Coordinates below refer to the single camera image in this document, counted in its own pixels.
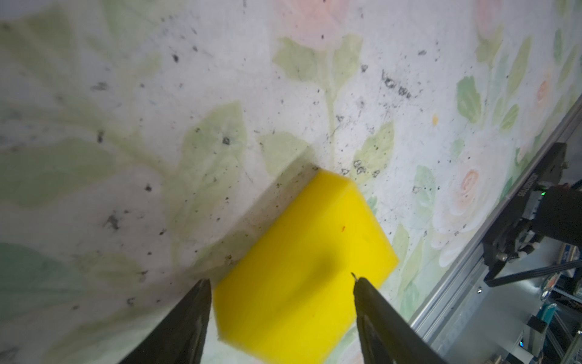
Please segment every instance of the green leaf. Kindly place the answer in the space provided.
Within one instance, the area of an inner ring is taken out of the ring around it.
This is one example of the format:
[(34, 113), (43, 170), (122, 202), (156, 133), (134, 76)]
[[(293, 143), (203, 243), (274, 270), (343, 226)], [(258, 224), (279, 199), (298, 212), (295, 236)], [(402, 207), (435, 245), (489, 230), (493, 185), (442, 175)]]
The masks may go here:
[(256, 238), (246, 231), (235, 231), (204, 248), (184, 276), (192, 284), (208, 278), (216, 285), (253, 247)]
[(507, 194), (511, 190), (512, 186), (513, 186), (513, 177), (510, 177), (508, 179), (508, 181), (505, 183), (503, 190), (501, 190), (501, 199), (503, 199), (505, 196), (507, 196)]
[(73, 64), (76, 51), (73, 28), (67, 13), (58, 3), (26, 19), (24, 23), (44, 46), (65, 63)]
[(497, 63), (497, 66), (495, 68), (495, 74), (493, 76), (493, 79), (491, 80), (491, 91), (487, 93), (488, 100), (497, 99), (499, 94), (501, 93), (501, 90), (507, 81), (506, 76), (509, 63), (508, 61), (509, 53), (505, 51), (499, 58), (499, 62)]
[(555, 3), (558, 14), (560, 14), (561, 17), (566, 16), (566, 11), (569, 8), (568, 0), (555, 0)]
[(22, 245), (0, 243), (0, 321), (78, 298), (86, 290), (74, 269)]
[(531, 49), (531, 36), (527, 37), (523, 40), (521, 47), (517, 51), (517, 55), (513, 60), (513, 65), (511, 66), (511, 70), (509, 71), (508, 77), (508, 99), (513, 96), (515, 91), (521, 85), (521, 81), (523, 80), (523, 76), (526, 75), (527, 71), (527, 62), (530, 57), (530, 49)]
[(110, 49), (103, 41), (94, 36), (85, 37), (87, 46), (95, 53), (110, 62), (115, 62), (115, 51)]
[(34, 207), (112, 175), (111, 154), (76, 137), (0, 152), (0, 202)]
[(558, 29), (553, 37), (553, 60), (557, 65), (562, 63), (562, 29)]
[(398, 224), (394, 238), (392, 238), (392, 249), (401, 262), (404, 262), (406, 253), (408, 252), (408, 245), (410, 244), (410, 235), (402, 224)]
[(154, 52), (146, 55), (136, 66), (136, 77), (147, 78), (155, 75), (162, 66), (162, 54)]
[(560, 87), (564, 83), (564, 81), (568, 78), (568, 75), (570, 75), (572, 65), (574, 64), (574, 59), (576, 58), (577, 50), (578, 50), (577, 47), (574, 46), (570, 51), (568, 58), (566, 58), (566, 62), (564, 62), (564, 65), (562, 66), (562, 71), (560, 71), (560, 76), (558, 77), (558, 87)]
[(143, 268), (120, 253), (86, 253), (75, 258), (73, 267), (113, 287), (130, 287), (144, 279)]
[(463, 139), (455, 140), (450, 146), (450, 156), (453, 159), (459, 158), (459, 155), (461, 154), (461, 152), (463, 151), (464, 148), (465, 148), (465, 141)]
[(503, 26), (500, 25), (495, 30), (495, 34), (491, 39), (484, 39), (479, 36), (479, 45), (475, 50), (475, 55), (477, 56), (477, 62), (486, 63), (489, 68), (493, 68), (493, 61), (501, 43), (503, 42)]
[(278, 132), (257, 138), (267, 172), (273, 177), (280, 176), (295, 161), (302, 164), (316, 161), (312, 146), (303, 139), (288, 132)]
[(54, 343), (45, 352), (42, 364), (118, 363), (167, 313), (128, 307), (82, 324)]
[(477, 92), (473, 76), (457, 82), (457, 110), (472, 124), (481, 118), (481, 95)]
[(355, 34), (342, 39), (342, 45), (333, 53), (333, 80), (339, 90), (360, 69), (360, 51), (363, 40)]
[(423, 245), (424, 239), (420, 238), (418, 244), (414, 248), (412, 254), (406, 261), (404, 268), (402, 269), (402, 280), (400, 286), (398, 287), (398, 295), (400, 296), (404, 289), (416, 278), (416, 275), (420, 271), (420, 263), (423, 259)]
[(501, 118), (503, 117), (503, 112), (505, 111), (505, 99), (500, 97), (495, 103), (495, 109), (493, 110), (493, 124), (501, 123)]
[(130, 50), (138, 46), (175, 10), (173, 0), (101, 0), (103, 15), (115, 44)]
[(374, 216), (376, 216), (376, 213), (378, 212), (378, 209), (376, 208), (376, 205), (378, 204), (378, 197), (372, 196), (366, 202), (368, 203), (368, 206), (370, 207), (370, 210), (372, 210)]
[(187, 239), (196, 224), (234, 193), (247, 134), (239, 102), (215, 108), (190, 129), (176, 172), (162, 190), (168, 228)]
[(279, 65), (285, 75), (297, 81), (318, 82), (318, 56), (311, 48), (299, 45), (291, 38), (282, 38), (281, 47), (273, 57), (273, 63)]
[(515, 121), (517, 120), (517, 116), (519, 115), (519, 106), (517, 106), (517, 104), (514, 104), (507, 112), (507, 114), (505, 114), (505, 117), (503, 118), (503, 121), (501, 122), (501, 130), (509, 130), (513, 127), (513, 125), (515, 124)]
[(400, 302), (400, 309), (398, 310), (402, 318), (406, 321), (412, 318), (414, 312), (420, 305), (420, 292), (416, 284), (410, 283), (402, 292), (402, 301)]
[(428, 223), (432, 218), (436, 194), (435, 182), (436, 179), (430, 169), (422, 165), (416, 167), (412, 193), (416, 218), (423, 224)]
[(388, 166), (394, 148), (394, 123), (380, 126), (378, 131), (365, 140), (362, 148), (354, 154), (350, 177), (362, 187), (371, 178)]

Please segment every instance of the floral wallpaper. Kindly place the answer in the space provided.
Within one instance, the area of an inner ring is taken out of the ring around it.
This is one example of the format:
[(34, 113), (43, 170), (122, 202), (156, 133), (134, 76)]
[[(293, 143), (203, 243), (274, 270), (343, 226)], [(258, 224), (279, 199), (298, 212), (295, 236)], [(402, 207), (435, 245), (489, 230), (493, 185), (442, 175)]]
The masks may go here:
[[(111, 363), (316, 173), (352, 178), (405, 318), (582, 93), (582, 1), (0, 7), (0, 362)], [(204, 363), (257, 363), (220, 342)], [(362, 362), (357, 330), (326, 363)]]

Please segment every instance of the black cable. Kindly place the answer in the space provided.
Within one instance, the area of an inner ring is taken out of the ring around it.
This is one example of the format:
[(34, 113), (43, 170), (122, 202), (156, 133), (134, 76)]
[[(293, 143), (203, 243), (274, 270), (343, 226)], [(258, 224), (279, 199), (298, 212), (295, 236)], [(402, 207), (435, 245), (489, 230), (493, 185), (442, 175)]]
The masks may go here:
[(535, 277), (543, 277), (548, 274), (561, 272), (564, 270), (570, 270), (572, 268), (582, 267), (582, 259), (573, 260), (564, 264), (557, 264), (555, 266), (549, 266), (544, 268), (532, 269), (521, 273), (509, 274), (504, 277), (493, 278), (491, 280), (485, 279), (485, 284), (489, 287), (497, 287), (504, 284), (514, 283), (518, 281), (528, 280)]
[(582, 187), (582, 179), (570, 186), (570, 188), (573, 190), (578, 190), (580, 187)]

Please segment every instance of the pink flower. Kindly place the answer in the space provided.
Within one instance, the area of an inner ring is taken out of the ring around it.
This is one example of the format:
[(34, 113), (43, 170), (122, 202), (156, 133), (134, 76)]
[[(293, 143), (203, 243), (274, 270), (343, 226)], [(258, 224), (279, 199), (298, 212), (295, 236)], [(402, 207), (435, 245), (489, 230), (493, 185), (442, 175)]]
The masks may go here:
[(284, 33), (306, 47), (323, 50), (337, 43), (349, 0), (276, 0)]
[(476, 21), (479, 36), (490, 39), (500, 23), (503, 0), (477, 0)]

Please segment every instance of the sponge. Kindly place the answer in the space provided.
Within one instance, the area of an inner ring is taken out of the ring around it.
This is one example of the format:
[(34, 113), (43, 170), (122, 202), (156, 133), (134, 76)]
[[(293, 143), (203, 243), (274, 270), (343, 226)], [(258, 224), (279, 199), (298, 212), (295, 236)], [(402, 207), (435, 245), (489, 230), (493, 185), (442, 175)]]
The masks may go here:
[(213, 294), (220, 338), (266, 363), (322, 363), (356, 319), (354, 277), (398, 258), (356, 184), (320, 170)]

